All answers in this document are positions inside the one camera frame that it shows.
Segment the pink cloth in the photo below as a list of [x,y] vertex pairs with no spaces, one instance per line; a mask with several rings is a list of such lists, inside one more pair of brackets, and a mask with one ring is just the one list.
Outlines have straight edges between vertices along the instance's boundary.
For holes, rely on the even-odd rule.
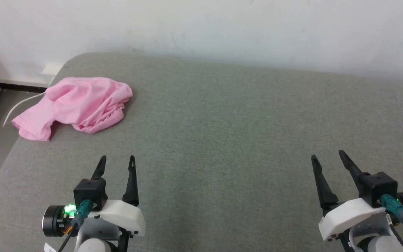
[[127,84],[109,78],[64,78],[12,123],[29,140],[49,141],[54,121],[93,134],[119,122],[132,96]]

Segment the gray fabric cushion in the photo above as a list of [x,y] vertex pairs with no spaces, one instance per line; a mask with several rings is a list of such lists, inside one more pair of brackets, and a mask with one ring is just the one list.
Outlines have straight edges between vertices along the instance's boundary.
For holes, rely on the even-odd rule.
[[12,251],[60,246],[43,236],[43,213],[73,202],[104,154],[111,199],[136,156],[147,234],[129,251],[341,251],[320,238],[312,154],[342,201],[357,190],[340,148],[403,190],[403,81],[111,53],[70,60],[54,82],[68,76],[113,78],[134,96],[105,131],[57,125],[51,142],[17,140],[0,171],[0,242]]

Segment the white label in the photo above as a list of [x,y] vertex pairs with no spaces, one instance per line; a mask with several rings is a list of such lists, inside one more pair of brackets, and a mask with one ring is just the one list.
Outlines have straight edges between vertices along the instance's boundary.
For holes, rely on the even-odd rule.
[[386,214],[386,216],[387,216],[387,222],[388,222],[388,224],[389,224],[389,225],[393,225],[393,222],[391,221],[390,214]]
[[49,244],[44,243],[44,252],[57,252],[53,247],[51,247]]

